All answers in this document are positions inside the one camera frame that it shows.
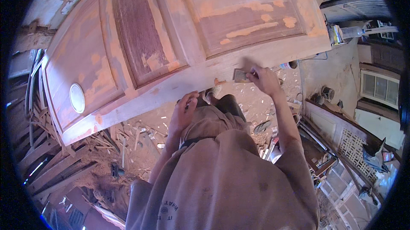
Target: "paint can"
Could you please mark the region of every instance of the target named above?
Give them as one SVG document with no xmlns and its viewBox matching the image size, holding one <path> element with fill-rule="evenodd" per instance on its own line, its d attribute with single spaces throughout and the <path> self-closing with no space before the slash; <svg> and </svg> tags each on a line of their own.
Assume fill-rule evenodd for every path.
<svg viewBox="0 0 410 230">
<path fill-rule="evenodd" d="M 335 97 L 335 90 L 328 88 L 326 86 L 322 87 L 322 91 L 321 91 L 323 97 L 327 100 L 332 100 Z"/>
<path fill-rule="evenodd" d="M 282 69 L 296 69 L 298 67 L 298 62 L 296 60 L 291 61 L 291 62 L 286 62 L 284 64 L 280 64 L 279 67 Z"/>
</svg>

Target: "flip-flop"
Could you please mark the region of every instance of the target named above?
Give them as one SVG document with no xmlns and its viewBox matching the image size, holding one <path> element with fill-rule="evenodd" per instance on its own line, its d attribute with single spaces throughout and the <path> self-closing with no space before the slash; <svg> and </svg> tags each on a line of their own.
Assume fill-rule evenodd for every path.
<svg viewBox="0 0 410 230">
<path fill-rule="evenodd" d="M 264 132 L 270 125 L 271 125 L 271 121 L 265 121 L 264 123 L 259 124 L 258 126 L 255 127 L 255 129 L 253 130 L 253 133 L 255 135 Z"/>
</svg>

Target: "wooden door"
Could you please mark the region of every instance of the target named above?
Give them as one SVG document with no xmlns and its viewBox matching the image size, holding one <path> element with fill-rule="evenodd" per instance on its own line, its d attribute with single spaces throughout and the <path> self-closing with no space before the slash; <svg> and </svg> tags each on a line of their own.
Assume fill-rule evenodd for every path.
<svg viewBox="0 0 410 230">
<path fill-rule="evenodd" d="M 243 57 L 271 67 L 328 49 L 315 0 L 81 0 L 42 67 L 68 145 L 231 80 Z M 73 83 L 85 94 L 82 114 L 70 104 Z"/>
</svg>

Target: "wooden frame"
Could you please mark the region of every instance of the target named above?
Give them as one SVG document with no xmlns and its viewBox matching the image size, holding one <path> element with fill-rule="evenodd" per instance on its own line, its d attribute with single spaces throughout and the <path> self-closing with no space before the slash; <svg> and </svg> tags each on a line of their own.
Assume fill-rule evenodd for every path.
<svg viewBox="0 0 410 230">
<path fill-rule="evenodd" d="M 362 97 L 365 97 L 365 98 L 368 98 L 368 99 L 371 99 L 371 100 L 380 102 L 380 103 L 382 103 L 382 104 L 391 106 L 392 108 L 398 109 L 398 105 L 397 105 L 397 103 L 398 103 L 398 96 L 397 96 L 396 104 L 393 104 L 393 103 L 391 103 L 391 102 L 389 102 L 389 101 L 387 101 L 387 100 L 382 100 L 382 99 L 377 98 L 377 97 L 375 97 L 375 96 L 371 96 L 371 95 L 369 95 L 369 94 L 363 93 L 363 88 L 364 88 L 364 86 L 363 86 L 363 78 L 364 78 L 364 74 L 367 74 L 367 75 L 370 75 L 370 76 L 380 77 L 380 78 L 383 78 L 383 79 L 385 79 L 385 80 L 388 80 L 388 81 L 397 83 L 397 85 L 400 84 L 400 80 L 394 79 L 394 78 L 392 78 L 392 77 L 390 77 L 390 76 L 387 76 L 387 75 L 384 75 L 384 74 L 379 74 L 379 73 L 376 73 L 376 72 L 372 72 L 372 71 L 361 70 L 360 72 L 361 72 L 361 77 L 360 77 L 360 95 L 361 95 Z M 389 82 L 387 82 L 386 96 L 387 96 L 387 90 L 388 90 L 388 88 L 389 88 Z"/>
</svg>

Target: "round lid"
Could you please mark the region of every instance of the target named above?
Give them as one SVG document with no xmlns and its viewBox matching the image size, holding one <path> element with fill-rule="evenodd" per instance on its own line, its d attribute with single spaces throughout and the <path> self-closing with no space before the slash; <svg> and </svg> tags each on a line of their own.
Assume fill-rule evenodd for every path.
<svg viewBox="0 0 410 230">
<path fill-rule="evenodd" d="M 73 83 L 70 88 L 70 102 L 74 111 L 81 114 L 85 109 L 85 98 L 78 83 Z"/>
</svg>

